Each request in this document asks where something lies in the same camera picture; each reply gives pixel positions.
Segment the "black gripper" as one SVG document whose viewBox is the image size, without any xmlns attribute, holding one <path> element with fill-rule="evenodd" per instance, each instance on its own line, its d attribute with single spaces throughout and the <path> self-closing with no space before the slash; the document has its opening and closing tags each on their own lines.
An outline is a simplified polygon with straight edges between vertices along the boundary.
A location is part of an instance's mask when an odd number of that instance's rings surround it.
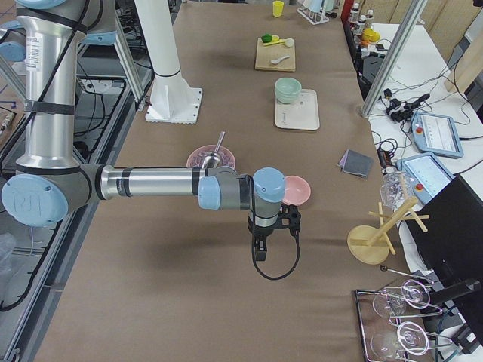
<svg viewBox="0 0 483 362">
<path fill-rule="evenodd" d="M 275 231 L 288 229 L 291 236 L 298 239 L 301 226 L 301 214 L 296 205 L 282 204 L 278 214 L 270 219 L 248 218 L 248 230 L 252 234 L 254 260 L 265 262 L 267 254 L 266 239 Z"/>
</svg>

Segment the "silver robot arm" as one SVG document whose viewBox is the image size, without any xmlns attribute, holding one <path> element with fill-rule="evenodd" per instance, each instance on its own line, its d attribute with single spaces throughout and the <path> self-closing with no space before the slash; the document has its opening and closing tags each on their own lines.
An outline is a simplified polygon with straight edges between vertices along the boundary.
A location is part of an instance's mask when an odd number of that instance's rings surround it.
<svg viewBox="0 0 483 362">
<path fill-rule="evenodd" d="M 81 164 L 73 157 L 77 47 L 112 44 L 111 1 L 19 1 L 26 30 L 26 146 L 2 188 L 6 211 L 22 224 L 44 227 L 68 213 L 116 196 L 194 195 L 206 210 L 247 210 L 254 262 L 266 258 L 276 229 L 300 233 L 300 213 L 283 203 L 285 177 L 265 167 L 240 175 L 230 167 L 126 167 Z"/>
</svg>

